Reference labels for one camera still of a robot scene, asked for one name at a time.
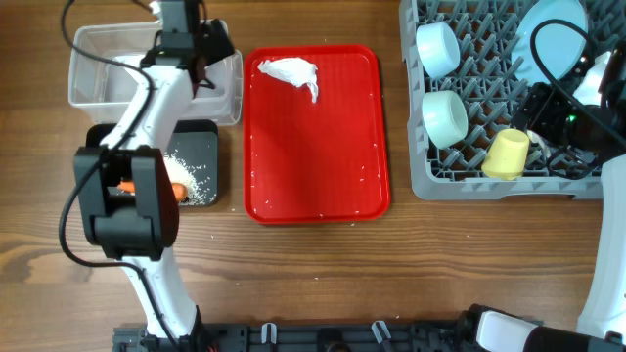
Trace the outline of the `yellow plastic cup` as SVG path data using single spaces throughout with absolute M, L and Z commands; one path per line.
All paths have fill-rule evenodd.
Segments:
M 530 145 L 526 133 L 517 129 L 500 131 L 481 165 L 490 178 L 511 181 L 523 174 Z

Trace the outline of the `light blue plate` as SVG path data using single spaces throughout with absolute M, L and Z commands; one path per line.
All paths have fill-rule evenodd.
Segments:
M 589 28 L 587 13 L 579 1 L 538 1 L 522 18 L 515 33 L 518 41 L 511 51 L 511 62 L 522 58 L 521 65 L 514 73 L 517 80 L 526 79 L 530 85 L 537 82 L 549 83 L 532 58 L 530 36 L 539 23 L 553 19 L 571 22 L 585 32 Z M 537 34 L 535 44 L 542 63 L 556 79 L 563 78 L 574 68 L 585 47 L 582 36 L 568 27 L 556 24 L 543 27 Z

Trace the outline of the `white napkin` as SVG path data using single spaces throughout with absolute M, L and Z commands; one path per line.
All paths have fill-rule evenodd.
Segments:
M 317 66 L 300 58 L 283 58 L 275 61 L 265 60 L 257 66 L 258 70 L 296 88 L 306 86 L 315 104 L 319 97 L 317 84 Z

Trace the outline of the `green bowl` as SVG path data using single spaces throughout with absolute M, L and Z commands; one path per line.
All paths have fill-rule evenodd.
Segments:
M 422 101 L 425 130 L 430 141 L 446 149 L 464 140 L 469 131 L 466 108 L 454 91 L 425 93 Z

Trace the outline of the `small light blue bowl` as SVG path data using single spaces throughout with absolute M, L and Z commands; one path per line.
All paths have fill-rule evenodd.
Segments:
M 430 78 L 442 78 L 460 64 L 460 47 L 454 31 L 446 22 L 419 26 L 416 44 L 423 68 Z

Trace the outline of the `white rice pile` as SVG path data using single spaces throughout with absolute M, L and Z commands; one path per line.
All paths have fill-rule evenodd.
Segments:
M 164 164 L 172 183 L 183 185 L 187 195 L 180 201 L 185 206 L 209 206 L 217 198 L 217 177 L 206 163 L 192 164 L 167 154 Z

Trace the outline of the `orange carrot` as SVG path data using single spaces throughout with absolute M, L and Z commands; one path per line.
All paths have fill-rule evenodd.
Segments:
M 173 193 L 175 195 L 175 199 L 177 202 L 182 202 L 188 198 L 188 190 L 187 187 L 180 183 L 172 183 L 171 184 Z M 136 193 L 136 186 L 132 181 L 121 181 L 117 188 L 123 192 L 128 194 Z

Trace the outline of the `white plastic spoon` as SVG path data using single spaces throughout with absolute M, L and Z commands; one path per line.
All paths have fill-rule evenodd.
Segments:
M 526 135 L 532 144 L 537 144 L 539 146 L 539 149 L 545 159 L 548 159 L 551 156 L 552 152 L 543 137 L 531 130 L 527 130 Z

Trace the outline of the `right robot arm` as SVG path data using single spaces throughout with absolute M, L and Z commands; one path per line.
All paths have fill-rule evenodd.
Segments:
M 604 199 L 476 203 L 462 250 L 478 279 L 456 302 L 561 318 L 583 334 L 625 331 L 625 159 L 604 165 Z

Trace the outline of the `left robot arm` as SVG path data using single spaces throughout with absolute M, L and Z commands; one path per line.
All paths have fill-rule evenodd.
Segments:
M 178 126 L 205 127 L 224 114 L 235 80 L 214 82 L 206 69 L 236 53 L 227 27 L 209 19 L 202 1 L 155 1 L 160 29 L 133 73 L 136 93 L 121 120 L 96 146 L 74 156 L 76 185 L 59 222 L 59 241 L 73 262 L 94 264 L 68 247 L 66 226 L 77 202 L 84 234 L 106 256 L 102 267 L 121 269 L 147 316 L 139 343 L 149 351 L 211 351 L 201 321 L 175 261 L 179 201 L 163 153 Z

